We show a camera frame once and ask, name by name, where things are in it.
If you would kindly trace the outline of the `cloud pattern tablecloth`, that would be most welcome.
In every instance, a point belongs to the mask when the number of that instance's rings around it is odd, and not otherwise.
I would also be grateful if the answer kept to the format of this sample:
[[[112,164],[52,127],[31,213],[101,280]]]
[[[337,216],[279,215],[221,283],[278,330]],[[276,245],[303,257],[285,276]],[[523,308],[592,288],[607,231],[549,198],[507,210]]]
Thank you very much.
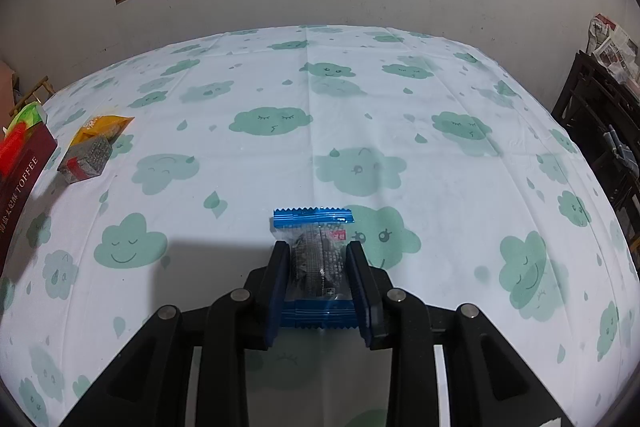
[[[269,258],[274,210],[345,207],[371,265],[475,303],[577,426],[639,363],[639,280],[578,145],[472,46],[392,28],[233,31],[116,63],[44,106],[56,149],[1,277],[1,380],[57,426],[160,306],[204,307]],[[58,165],[134,117],[103,172]]]

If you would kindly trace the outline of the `red snack packet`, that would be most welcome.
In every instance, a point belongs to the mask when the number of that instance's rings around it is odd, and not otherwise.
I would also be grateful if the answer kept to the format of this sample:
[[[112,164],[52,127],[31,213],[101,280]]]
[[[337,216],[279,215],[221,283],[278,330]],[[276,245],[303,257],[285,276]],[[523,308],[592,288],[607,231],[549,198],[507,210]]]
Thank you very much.
[[[6,179],[20,157],[27,134],[27,124],[21,121],[16,124],[1,142],[0,148],[0,173],[1,178]]]

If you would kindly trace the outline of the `stack of newspapers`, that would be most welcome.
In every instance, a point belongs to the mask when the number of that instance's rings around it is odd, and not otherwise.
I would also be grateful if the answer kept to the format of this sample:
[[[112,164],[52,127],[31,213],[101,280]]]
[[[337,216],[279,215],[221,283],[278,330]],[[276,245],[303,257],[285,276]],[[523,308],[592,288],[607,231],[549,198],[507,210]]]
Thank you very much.
[[[595,15],[588,27],[586,53],[618,83],[639,90],[639,46],[618,23]]]

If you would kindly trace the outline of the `dark wooden shelf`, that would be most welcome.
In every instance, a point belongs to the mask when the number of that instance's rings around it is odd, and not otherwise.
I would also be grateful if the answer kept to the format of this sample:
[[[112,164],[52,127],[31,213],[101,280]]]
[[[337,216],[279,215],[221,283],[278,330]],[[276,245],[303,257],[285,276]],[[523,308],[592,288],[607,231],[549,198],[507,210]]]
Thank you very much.
[[[552,117],[582,151],[634,254],[639,251],[639,100],[579,51]]]

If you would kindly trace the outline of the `small blue candy packet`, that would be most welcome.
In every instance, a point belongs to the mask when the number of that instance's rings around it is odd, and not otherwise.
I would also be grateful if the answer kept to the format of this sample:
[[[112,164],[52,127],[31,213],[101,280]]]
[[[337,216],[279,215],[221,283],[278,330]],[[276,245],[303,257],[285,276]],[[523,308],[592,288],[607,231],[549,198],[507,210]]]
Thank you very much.
[[[276,209],[274,237],[290,247],[281,325],[288,329],[354,329],[356,313],[345,274],[347,208]]]

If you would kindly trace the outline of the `small bamboo chair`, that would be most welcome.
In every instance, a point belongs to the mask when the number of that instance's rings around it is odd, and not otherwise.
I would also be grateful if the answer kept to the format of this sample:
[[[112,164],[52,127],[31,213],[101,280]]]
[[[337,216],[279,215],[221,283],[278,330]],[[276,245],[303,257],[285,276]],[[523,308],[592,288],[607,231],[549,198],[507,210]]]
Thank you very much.
[[[41,103],[42,100],[38,96],[38,93],[40,91],[43,91],[46,94],[46,100],[49,100],[49,98],[52,98],[52,96],[55,95],[56,91],[53,88],[52,83],[50,83],[50,79],[48,76],[42,77],[35,83],[35,86],[32,87],[32,89],[29,89],[24,95],[20,96],[14,103],[9,115],[11,117],[14,117],[25,105],[30,102]]]

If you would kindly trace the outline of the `gold and red toffee tin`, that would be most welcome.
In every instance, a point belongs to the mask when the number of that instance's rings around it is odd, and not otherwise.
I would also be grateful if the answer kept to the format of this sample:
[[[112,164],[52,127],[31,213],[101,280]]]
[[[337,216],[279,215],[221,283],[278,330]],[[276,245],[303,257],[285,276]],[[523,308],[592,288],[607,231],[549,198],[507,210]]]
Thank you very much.
[[[8,259],[12,237],[26,200],[56,149],[56,141],[43,122],[29,129],[27,136],[13,170],[1,184],[1,268]]]

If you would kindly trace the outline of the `green tissue pack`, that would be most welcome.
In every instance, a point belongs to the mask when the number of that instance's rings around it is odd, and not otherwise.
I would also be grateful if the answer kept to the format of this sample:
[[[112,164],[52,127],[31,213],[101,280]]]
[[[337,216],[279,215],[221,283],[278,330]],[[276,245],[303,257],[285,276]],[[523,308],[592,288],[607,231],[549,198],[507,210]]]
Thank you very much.
[[[6,128],[6,133],[10,133],[18,124],[24,124],[27,129],[35,124],[43,122],[45,124],[48,121],[48,115],[42,105],[38,102],[30,102],[26,104],[11,120],[9,127]]]

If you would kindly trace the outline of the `orange snack packet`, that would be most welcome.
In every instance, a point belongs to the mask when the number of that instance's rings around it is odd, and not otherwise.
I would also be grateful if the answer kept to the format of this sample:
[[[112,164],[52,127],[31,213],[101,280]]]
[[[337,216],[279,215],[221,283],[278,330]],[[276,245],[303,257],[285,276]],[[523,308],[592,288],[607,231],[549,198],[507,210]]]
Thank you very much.
[[[98,136],[102,136],[102,138],[107,139],[108,142],[113,143],[133,120],[134,117],[116,115],[93,117],[79,128],[72,141],[70,141],[70,146],[86,142]]]

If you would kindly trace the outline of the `silver seaweed snack packet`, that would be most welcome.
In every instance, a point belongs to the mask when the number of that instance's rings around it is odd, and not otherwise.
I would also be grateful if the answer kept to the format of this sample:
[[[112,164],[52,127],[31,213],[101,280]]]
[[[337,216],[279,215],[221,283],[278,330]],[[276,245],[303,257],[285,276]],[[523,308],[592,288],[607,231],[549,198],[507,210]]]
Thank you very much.
[[[99,176],[110,159],[112,144],[103,135],[71,145],[65,153],[58,172],[67,184]]]

